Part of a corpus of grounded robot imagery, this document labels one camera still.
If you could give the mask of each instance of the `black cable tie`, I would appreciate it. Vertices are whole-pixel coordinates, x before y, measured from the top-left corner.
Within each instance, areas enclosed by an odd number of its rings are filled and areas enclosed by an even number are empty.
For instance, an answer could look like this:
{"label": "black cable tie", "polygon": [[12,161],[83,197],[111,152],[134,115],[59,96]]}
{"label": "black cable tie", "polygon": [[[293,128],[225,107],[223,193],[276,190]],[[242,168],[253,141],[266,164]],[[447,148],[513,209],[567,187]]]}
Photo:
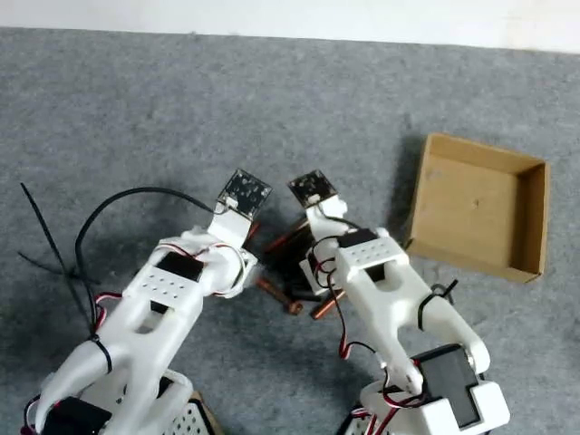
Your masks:
{"label": "black cable tie", "polygon": [[[425,299],[423,299],[423,301],[419,304],[419,310],[417,312],[417,326],[419,326],[419,329],[421,329],[423,331],[423,310],[425,309],[425,305],[427,305],[434,297],[442,297],[443,299],[448,299],[449,298],[449,302],[453,305],[454,301],[453,301],[453,297],[451,296],[451,291],[455,288],[455,286],[458,284],[458,280],[454,279],[451,284],[449,284],[447,287],[441,285],[441,284],[434,284],[431,286],[431,290],[433,290],[433,293],[431,293],[429,296],[427,296]],[[444,290],[442,294],[437,294],[434,292],[434,290],[437,289],[442,289]]]}
{"label": "black cable tie", "polygon": [[97,347],[99,347],[99,349],[101,349],[101,352],[105,355],[105,358],[107,359],[107,374],[109,374],[110,372],[112,372],[112,359],[111,359],[111,354],[109,353],[109,351],[107,351],[107,348],[104,346],[103,343],[101,343],[101,338],[99,337],[98,334],[93,334],[91,336],[91,338],[89,338],[89,340],[91,340],[93,343],[95,343],[97,345]]}
{"label": "black cable tie", "polygon": [[440,297],[440,296],[436,295],[434,293],[431,293],[429,296],[427,296],[425,299],[423,299],[423,302],[421,302],[419,304],[419,310],[417,313],[417,325],[419,326],[419,329],[421,329],[422,331],[423,331],[423,310],[425,309],[425,305],[428,304],[429,302],[431,302],[431,299],[433,299],[435,297]]}

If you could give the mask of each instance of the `white mounting plate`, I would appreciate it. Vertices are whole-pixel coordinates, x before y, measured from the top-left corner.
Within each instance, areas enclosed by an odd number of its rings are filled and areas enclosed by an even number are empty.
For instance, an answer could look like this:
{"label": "white mounting plate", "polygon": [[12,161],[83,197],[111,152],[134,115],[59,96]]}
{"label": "white mounting plate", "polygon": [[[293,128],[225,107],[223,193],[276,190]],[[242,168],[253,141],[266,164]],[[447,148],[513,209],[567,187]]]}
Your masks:
{"label": "white mounting plate", "polygon": [[188,312],[190,306],[198,301],[198,296],[192,291],[192,287],[197,285],[195,281],[147,264],[133,278],[123,296],[146,295],[158,304]]}
{"label": "white mounting plate", "polygon": [[346,280],[368,267],[396,261],[398,264],[408,264],[409,256],[391,237],[379,237],[358,245],[339,249],[337,261],[348,270]]}

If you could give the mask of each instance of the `open cardboard box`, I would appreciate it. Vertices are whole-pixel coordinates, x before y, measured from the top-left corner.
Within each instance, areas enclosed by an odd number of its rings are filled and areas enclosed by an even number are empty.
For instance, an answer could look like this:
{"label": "open cardboard box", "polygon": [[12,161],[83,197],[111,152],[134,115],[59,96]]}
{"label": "open cardboard box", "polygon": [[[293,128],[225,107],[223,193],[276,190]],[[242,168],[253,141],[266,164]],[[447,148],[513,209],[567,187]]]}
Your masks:
{"label": "open cardboard box", "polygon": [[520,283],[542,275],[549,173],[541,159],[430,134],[407,251]]}

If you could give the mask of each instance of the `black cable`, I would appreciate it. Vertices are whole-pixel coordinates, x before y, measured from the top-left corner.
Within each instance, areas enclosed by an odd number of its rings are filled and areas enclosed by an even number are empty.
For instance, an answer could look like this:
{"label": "black cable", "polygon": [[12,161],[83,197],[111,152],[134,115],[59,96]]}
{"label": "black cable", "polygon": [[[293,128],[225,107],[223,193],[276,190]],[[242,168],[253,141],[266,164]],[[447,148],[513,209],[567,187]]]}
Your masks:
{"label": "black cable", "polygon": [[36,215],[36,218],[38,219],[38,222],[40,223],[41,227],[43,228],[44,236],[46,237],[46,240],[48,241],[48,244],[50,245],[54,256],[58,260],[58,263],[61,267],[61,271],[63,273],[64,281],[66,282],[66,285],[68,286],[68,288],[71,292],[72,298],[74,299],[74,302],[77,304],[79,311],[81,312],[82,316],[84,317],[84,320],[87,323],[87,326],[89,327],[89,331],[92,331],[92,322],[89,320],[89,317],[87,316],[86,311],[84,310],[84,307],[82,306],[81,298],[76,293],[76,289],[74,288],[73,282],[71,281],[71,278],[69,277],[69,274],[66,270],[66,267],[64,266],[64,262],[63,262],[63,258],[61,257],[61,253],[58,250],[56,243],[54,242],[53,235],[51,234],[50,230],[48,229],[48,226],[46,225],[46,221],[44,220],[43,214],[41,213],[40,209],[36,205],[36,202],[34,201],[33,196],[30,194],[30,192],[28,191],[28,189],[26,188],[24,183],[20,183],[20,186],[22,187],[24,194],[28,198],[28,202],[30,202],[30,205],[32,206],[32,208],[34,210],[34,213]]}
{"label": "black cable", "polygon": [[344,219],[342,217],[327,216],[326,213],[324,213],[323,208],[320,207],[320,204],[318,204],[318,209],[323,214],[323,216],[325,218],[327,218],[328,220],[333,220],[334,222],[340,222],[341,224],[348,225],[349,227],[352,227],[352,228],[355,228],[355,229],[361,229],[362,228],[360,225],[355,224],[354,222],[351,222],[350,220],[346,220],[346,219]]}
{"label": "black cable", "polygon": [[[30,263],[33,266],[38,267],[39,269],[43,269],[46,272],[49,272],[53,275],[58,275],[61,276],[63,274],[63,271],[60,269],[57,269],[56,267],[52,267],[52,266],[48,266],[45,265],[44,263],[41,263],[38,260],[34,260],[33,258],[29,257],[28,255],[26,255],[24,252],[18,251],[16,254],[18,254],[23,260],[27,261],[28,263]],[[71,267],[71,269],[69,269],[67,275],[71,278],[71,279],[81,279],[81,277],[74,272],[75,267]],[[96,279],[89,279],[89,281],[91,281],[93,284],[95,285],[99,285],[101,282],[97,281]]]}
{"label": "black cable", "polygon": [[[89,278],[88,278],[87,272],[86,272],[86,268],[85,268],[84,256],[82,254],[82,241],[84,240],[84,237],[86,236],[87,231],[91,227],[92,222],[94,222],[94,220],[102,213],[102,211],[104,209],[106,209],[111,203],[117,201],[118,199],[125,198],[125,197],[128,197],[130,195],[135,195],[138,193],[163,193],[166,195],[171,195],[171,196],[174,196],[177,198],[185,199],[186,201],[190,202],[191,204],[194,204],[195,206],[197,206],[203,210],[206,210],[209,213],[214,214],[214,211],[210,207],[205,205],[203,202],[191,197],[190,195],[179,192],[177,190],[173,190],[171,188],[157,188],[157,187],[150,187],[150,186],[146,186],[146,187],[142,187],[142,188],[130,188],[128,190],[123,190],[122,192],[116,193],[116,194],[106,198],[89,215],[87,220],[82,225],[81,230],[79,231],[79,234],[77,235],[76,240],[74,242],[74,253],[76,255],[76,264],[77,264],[77,267],[79,269],[79,276],[81,277],[82,283],[83,283],[84,288],[85,288],[86,293],[87,293],[87,297],[89,299],[89,303],[91,305],[91,319],[92,319],[92,333],[93,334],[96,332],[96,326],[97,326],[97,308],[96,308],[96,303],[94,302],[94,292],[92,291],[91,283],[89,281]],[[218,214],[225,213],[226,211],[227,211],[227,208]]]}

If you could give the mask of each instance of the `circuit board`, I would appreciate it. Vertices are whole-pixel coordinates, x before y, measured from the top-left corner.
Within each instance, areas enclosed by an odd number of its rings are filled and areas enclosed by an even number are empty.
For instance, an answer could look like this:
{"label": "circuit board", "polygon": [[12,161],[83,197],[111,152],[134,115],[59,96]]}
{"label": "circuit board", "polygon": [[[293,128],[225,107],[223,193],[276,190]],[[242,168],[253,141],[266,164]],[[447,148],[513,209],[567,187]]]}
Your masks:
{"label": "circuit board", "polygon": [[270,192],[272,188],[265,182],[242,169],[237,169],[217,197],[217,201],[252,220],[266,202]]}
{"label": "circuit board", "polygon": [[304,208],[315,206],[336,195],[336,189],[319,169],[293,179],[288,183],[288,187]]}

